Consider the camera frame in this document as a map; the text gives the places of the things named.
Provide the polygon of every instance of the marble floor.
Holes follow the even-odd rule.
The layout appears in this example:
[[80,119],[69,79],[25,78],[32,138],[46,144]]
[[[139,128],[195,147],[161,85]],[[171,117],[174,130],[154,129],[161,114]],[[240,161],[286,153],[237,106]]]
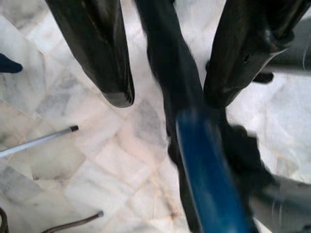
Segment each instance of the marble floor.
[[[224,0],[178,0],[201,82]],[[0,74],[0,150],[79,125],[80,130],[0,159],[0,206],[11,233],[38,233],[104,211],[64,233],[188,233],[177,171],[166,154],[161,92],[132,0],[121,0],[137,98],[116,109],[84,74],[43,0],[0,0],[0,52],[24,66]],[[276,75],[229,106],[259,137],[267,167],[311,183],[311,79]]]

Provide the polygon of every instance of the black cloth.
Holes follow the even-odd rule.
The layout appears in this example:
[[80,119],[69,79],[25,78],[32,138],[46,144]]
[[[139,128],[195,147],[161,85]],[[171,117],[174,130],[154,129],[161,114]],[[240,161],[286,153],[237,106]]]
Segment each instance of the black cloth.
[[18,73],[22,69],[21,64],[13,62],[4,54],[0,53],[0,73]]
[[[175,120],[180,111],[199,108],[209,111],[213,116],[215,125],[219,125],[223,137],[221,143],[224,145],[224,152],[226,156],[227,153],[230,154],[229,164],[234,172],[236,170],[242,174],[241,177],[236,176],[236,181],[237,186],[242,189],[240,193],[245,197],[245,205],[248,204],[248,194],[253,187],[264,185],[263,181],[259,181],[261,174],[269,173],[260,161],[256,139],[248,137],[242,127],[231,127],[226,120],[224,110],[211,109],[204,103],[197,66],[182,36],[172,1],[135,0],[135,2],[147,35],[149,64],[163,93],[166,129],[170,138],[168,154],[178,168],[180,198],[190,230],[193,233],[200,233],[201,227],[190,195],[177,142]],[[254,154],[249,159],[245,159],[250,152]],[[252,182],[258,182],[258,185],[252,184],[252,188],[249,185],[250,180],[247,179],[250,172],[255,177]]]

